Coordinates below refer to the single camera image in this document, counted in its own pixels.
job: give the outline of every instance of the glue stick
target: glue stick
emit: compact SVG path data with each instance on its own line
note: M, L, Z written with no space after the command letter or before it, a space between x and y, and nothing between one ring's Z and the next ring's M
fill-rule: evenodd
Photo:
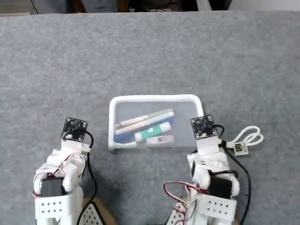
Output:
M136 133L135 134L135 140L137 142L141 142L142 140L145 140L148 137L154 137L154 136L157 136L157 135L162 134L164 132L167 132L169 130L171 130L170 123L169 122L162 123L162 124L159 124L155 127L151 127L147 130L143 130L139 133Z

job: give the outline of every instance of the eraser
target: eraser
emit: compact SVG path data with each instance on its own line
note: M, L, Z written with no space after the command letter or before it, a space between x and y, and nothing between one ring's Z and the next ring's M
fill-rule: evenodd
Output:
M174 143L173 135L164 135L157 137L149 137L146 139L147 145Z

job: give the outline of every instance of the transparent container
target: transparent container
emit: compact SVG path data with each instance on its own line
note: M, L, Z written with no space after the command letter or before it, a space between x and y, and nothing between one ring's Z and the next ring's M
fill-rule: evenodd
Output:
M115 97L109 106L108 147L195 147L190 119L201 116L195 95Z

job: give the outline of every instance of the gray carpet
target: gray carpet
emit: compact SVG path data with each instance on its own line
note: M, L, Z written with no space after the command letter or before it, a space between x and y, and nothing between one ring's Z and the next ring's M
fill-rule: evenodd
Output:
M162 184L191 181L191 149L109 152L108 106L120 95L191 93L225 126L225 140L253 124L265 135L240 158L253 183L246 224L300 224L299 47L298 12L1 18L1 223L34 224L32 178L60 147L66 116L90 121L98 196L119 224L163 223L175 202ZM83 189L93 191L88 175Z

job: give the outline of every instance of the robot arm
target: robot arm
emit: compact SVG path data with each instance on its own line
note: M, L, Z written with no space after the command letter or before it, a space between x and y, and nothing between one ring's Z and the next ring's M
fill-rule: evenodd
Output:
M187 190L190 201L178 200L177 204L181 208L184 207L185 210L179 211L174 207L175 210L166 225L231 225L234 221L237 204L233 197L239 194L240 184L237 180L238 173L229 168L227 156L224 153L226 150L219 147L224 144L219 139L223 131L218 136L216 127L224 128L221 125L215 125L211 115L191 119L191 123L197 150L189 154L187 159L195 188ZM248 135L242 142L237 142L250 129L256 129L257 132ZM256 137L259 137L259 140L252 142ZM260 134L260 129L250 126L242 130L236 139L227 142L227 147L233 148L235 155L245 155L248 154L247 146L258 144L262 140L263 135ZM248 175L247 170L243 166L242 168Z
M75 225L82 211L81 181L91 146L84 144L88 122L67 118L61 149L54 149L37 170L33 195L37 225Z

